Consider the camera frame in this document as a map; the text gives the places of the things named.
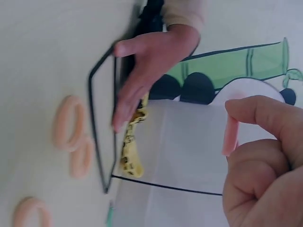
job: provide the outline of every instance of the green leaf illustration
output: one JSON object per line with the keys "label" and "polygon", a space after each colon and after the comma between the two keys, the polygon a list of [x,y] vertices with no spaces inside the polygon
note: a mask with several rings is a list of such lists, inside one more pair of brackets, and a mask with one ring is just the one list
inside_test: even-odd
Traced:
{"label": "green leaf illustration", "polygon": [[283,87],[287,88],[288,87],[288,82],[289,82],[289,76],[285,76],[283,80]]}
{"label": "green leaf illustration", "polygon": [[286,73],[286,76],[288,76],[289,79],[292,79],[292,80],[303,81],[303,74],[301,73],[300,70],[297,70],[297,69],[288,70]]}

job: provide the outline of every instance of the printed cartoon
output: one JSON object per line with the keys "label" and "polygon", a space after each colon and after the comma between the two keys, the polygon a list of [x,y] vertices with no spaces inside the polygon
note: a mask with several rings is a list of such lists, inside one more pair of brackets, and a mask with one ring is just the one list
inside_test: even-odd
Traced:
{"label": "printed cartoon", "polygon": [[289,80],[303,81],[297,69],[288,69],[288,41],[203,53],[185,58],[151,88],[149,99],[175,99],[209,104],[226,84],[239,78],[266,81],[285,77],[280,91],[286,103],[294,105],[295,92]]}

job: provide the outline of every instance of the yellow leopard print toy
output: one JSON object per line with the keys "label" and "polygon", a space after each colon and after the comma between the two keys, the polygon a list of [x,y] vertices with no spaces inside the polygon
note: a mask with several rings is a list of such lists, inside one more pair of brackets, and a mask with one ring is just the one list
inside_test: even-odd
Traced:
{"label": "yellow leopard print toy", "polygon": [[121,155],[121,166],[126,175],[132,177],[141,177],[144,173],[144,168],[139,159],[137,144],[134,137],[134,131],[138,123],[143,122],[147,117],[146,106],[148,102],[148,95],[146,94],[141,100],[136,112],[128,123],[126,133],[123,140],[123,148]]}

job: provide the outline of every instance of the play dough ring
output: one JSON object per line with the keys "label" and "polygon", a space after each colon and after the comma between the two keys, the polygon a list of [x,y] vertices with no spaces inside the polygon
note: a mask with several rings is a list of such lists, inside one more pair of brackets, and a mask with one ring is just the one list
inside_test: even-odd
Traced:
{"label": "play dough ring", "polygon": [[81,178],[88,173],[94,148],[92,138],[85,136],[83,143],[70,154],[70,173],[72,177]]}
{"label": "play dough ring", "polygon": [[[73,110],[76,113],[76,121],[74,131],[69,139],[67,135],[68,120]],[[73,152],[83,140],[85,127],[84,119],[85,108],[80,98],[77,96],[67,96],[59,108],[55,119],[53,136],[54,145],[58,149]]]}
{"label": "play dough ring", "polygon": [[14,213],[14,227],[25,227],[27,217],[33,210],[37,209],[41,217],[41,227],[51,227],[51,215],[43,201],[29,197],[23,200],[16,208]]}

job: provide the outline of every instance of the black circle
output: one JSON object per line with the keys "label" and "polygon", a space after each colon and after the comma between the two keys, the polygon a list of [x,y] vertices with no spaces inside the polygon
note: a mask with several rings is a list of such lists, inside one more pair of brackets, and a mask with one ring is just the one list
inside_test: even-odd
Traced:
{"label": "black circle", "polygon": [[280,91],[280,94],[285,100],[285,103],[289,105],[295,104],[297,97],[294,90],[292,90],[291,88],[285,88],[284,90]]}
{"label": "black circle", "polygon": [[197,104],[210,104],[215,97],[212,81],[203,73],[188,75],[181,90],[180,101]]}
{"label": "black circle", "polygon": [[179,82],[172,76],[164,74],[150,90],[149,99],[175,99],[180,95]]}

